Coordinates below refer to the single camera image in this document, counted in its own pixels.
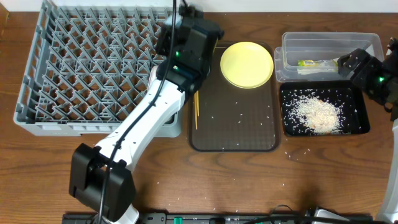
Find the green white snack wrapper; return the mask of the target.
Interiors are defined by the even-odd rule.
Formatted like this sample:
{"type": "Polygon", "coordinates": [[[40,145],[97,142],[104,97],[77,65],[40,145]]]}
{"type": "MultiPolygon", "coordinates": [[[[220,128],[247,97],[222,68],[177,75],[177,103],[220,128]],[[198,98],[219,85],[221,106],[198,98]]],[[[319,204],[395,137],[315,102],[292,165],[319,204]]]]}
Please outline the green white snack wrapper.
{"type": "Polygon", "coordinates": [[[327,67],[327,68],[337,68],[337,60],[297,60],[299,67],[327,67]]]}

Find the light blue bowl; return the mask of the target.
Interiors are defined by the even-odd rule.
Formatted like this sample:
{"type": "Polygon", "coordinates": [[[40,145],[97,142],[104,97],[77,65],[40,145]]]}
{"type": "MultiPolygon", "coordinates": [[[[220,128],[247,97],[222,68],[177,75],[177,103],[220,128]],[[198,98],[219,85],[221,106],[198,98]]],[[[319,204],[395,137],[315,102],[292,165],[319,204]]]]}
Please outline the light blue bowl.
{"type": "MultiPolygon", "coordinates": [[[[181,15],[179,15],[179,14],[176,15],[176,18],[175,18],[175,28],[176,29],[178,29],[181,26],[182,19],[183,19],[183,17],[181,15]]],[[[172,16],[168,17],[165,20],[164,24],[166,26],[172,27],[172,16]]]]}

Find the white bowl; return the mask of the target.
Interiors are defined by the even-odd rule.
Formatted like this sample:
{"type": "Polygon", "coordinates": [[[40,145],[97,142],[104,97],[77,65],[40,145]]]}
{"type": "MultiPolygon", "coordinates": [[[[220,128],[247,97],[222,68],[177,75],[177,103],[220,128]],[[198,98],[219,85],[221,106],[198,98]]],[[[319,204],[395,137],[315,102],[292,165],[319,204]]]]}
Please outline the white bowl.
{"type": "Polygon", "coordinates": [[[158,66],[156,65],[150,71],[150,74],[148,77],[147,92],[150,92],[150,89],[152,87],[154,80],[157,79],[157,69],[158,69],[158,66]]]}

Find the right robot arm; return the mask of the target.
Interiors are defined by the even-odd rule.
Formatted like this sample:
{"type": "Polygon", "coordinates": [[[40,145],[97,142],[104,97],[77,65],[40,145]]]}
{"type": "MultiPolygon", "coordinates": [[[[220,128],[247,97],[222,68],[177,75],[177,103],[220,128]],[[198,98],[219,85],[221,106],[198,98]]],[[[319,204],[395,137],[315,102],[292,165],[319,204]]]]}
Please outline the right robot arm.
{"type": "Polygon", "coordinates": [[[397,223],[397,39],[389,39],[383,61],[364,49],[355,49],[338,58],[337,65],[339,76],[349,80],[390,114],[392,159],[376,220],[397,223]]]}

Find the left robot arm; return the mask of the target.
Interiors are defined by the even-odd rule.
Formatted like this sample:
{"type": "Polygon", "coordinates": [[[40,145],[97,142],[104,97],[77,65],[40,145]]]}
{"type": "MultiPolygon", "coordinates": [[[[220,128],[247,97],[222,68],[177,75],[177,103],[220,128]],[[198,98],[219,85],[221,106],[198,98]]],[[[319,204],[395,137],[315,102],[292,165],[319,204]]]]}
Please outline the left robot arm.
{"type": "Polygon", "coordinates": [[[166,59],[152,69],[145,97],[95,146],[80,144],[72,155],[69,193],[97,212],[91,223],[135,223],[132,173],[161,127],[194,96],[211,71],[224,32],[203,11],[183,2],[161,27],[155,51],[166,59]]]}

